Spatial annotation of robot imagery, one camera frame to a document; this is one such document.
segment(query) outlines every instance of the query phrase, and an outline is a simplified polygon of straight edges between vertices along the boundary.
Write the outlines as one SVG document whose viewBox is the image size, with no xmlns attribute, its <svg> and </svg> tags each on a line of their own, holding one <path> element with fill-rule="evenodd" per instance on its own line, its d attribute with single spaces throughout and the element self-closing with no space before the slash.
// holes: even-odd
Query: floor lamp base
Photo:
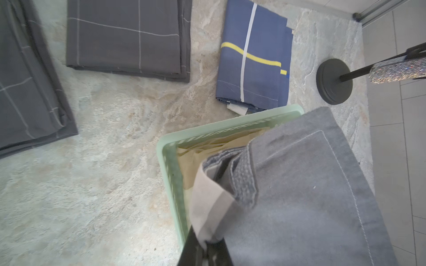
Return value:
<svg viewBox="0 0 426 266">
<path fill-rule="evenodd" d="M 318 92 L 329 104 L 346 101 L 352 93 L 352 80 L 341 82 L 339 77 L 349 73 L 348 66 L 340 59 L 328 59 L 317 70 Z"/>
</svg>

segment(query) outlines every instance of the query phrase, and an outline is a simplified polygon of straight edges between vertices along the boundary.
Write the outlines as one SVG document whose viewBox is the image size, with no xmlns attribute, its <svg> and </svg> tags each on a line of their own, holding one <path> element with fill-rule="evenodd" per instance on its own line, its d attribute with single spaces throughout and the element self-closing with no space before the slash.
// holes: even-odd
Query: plastic laundry basket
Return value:
<svg viewBox="0 0 426 266">
<path fill-rule="evenodd" d="M 164 135 L 160 138 L 157 143 L 157 156 L 181 248 L 185 244 L 188 225 L 184 206 L 182 173 L 178 165 L 176 148 L 178 146 L 190 146 L 215 137 L 225 137 L 246 129 L 266 126 L 273 128 L 291 121 L 303 113 L 304 111 L 301 106 L 292 104 L 185 129 Z"/>
</svg>

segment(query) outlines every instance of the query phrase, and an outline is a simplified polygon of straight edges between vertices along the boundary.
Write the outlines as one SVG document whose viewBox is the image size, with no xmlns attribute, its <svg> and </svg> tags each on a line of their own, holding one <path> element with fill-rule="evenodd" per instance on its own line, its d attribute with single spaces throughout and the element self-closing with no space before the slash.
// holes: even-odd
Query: gray fabric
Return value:
<svg viewBox="0 0 426 266">
<path fill-rule="evenodd" d="M 191 8 L 192 0 L 68 0 L 66 64 L 189 82 Z"/>
<path fill-rule="evenodd" d="M 30 0 L 0 0 L 0 158 L 76 135 Z"/>
<path fill-rule="evenodd" d="M 207 171 L 213 161 L 226 170 Z M 223 190 L 236 204 L 211 240 L 225 237 L 234 265 L 397 265 L 373 193 L 329 108 L 271 129 L 223 162 L 209 158 L 202 172 L 231 184 Z M 198 213 L 210 216 L 208 206 L 218 203 Z"/>
</svg>

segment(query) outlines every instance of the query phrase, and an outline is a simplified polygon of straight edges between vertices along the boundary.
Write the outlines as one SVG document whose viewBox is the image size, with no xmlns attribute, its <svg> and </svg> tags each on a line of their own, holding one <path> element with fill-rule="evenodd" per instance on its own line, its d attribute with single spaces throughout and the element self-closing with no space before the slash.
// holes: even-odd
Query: folded fabric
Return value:
<svg viewBox="0 0 426 266">
<path fill-rule="evenodd" d="M 78 134 L 30 0 L 0 0 L 0 158 Z"/>
<path fill-rule="evenodd" d="M 228 0 L 216 98 L 252 112 L 287 104 L 292 30 L 249 0 Z"/>
<path fill-rule="evenodd" d="M 190 80 L 192 0 L 68 0 L 66 64 Z"/>
<path fill-rule="evenodd" d="M 212 138 L 185 148 L 177 148 L 179 168 L 183 176 L 183 188 L 194 185 L 195 175 L 200 163 L 207 157 L 224 149 L 247 145 L 250 140 L 262 135 L 269 127 L 249 129 L 226 137 Z"/>
<path fill-rule="evenodd" d="M 374 195 L 327 107 L 205 160 L 190 218 L 203 248 L 225 238 L 234 265 L 397 265 Z"/>
</svg>

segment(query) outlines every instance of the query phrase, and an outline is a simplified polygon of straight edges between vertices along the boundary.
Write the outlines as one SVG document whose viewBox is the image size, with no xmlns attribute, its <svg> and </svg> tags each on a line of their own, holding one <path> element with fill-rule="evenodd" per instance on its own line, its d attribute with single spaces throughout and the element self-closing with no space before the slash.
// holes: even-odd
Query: blue fabric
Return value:
<svg viewBox="0 0 426 266">
<path fill-rule="evenodd" d="M 244 50 L 253 2 L 228 0 L 222 44 L 231 43 Z M 236 103 L 252 112 L 287 104 L 293 35 L 287 19 L 257 6 L 247 53 L 264 60 L 278 61 L 280 66 L 252 60 L 247 56 L 244 71 L 244 102 L 241 102 L 240 79 L 242 54 L 228 46 L 221 48 L 216 98 Z"/>
</svg>

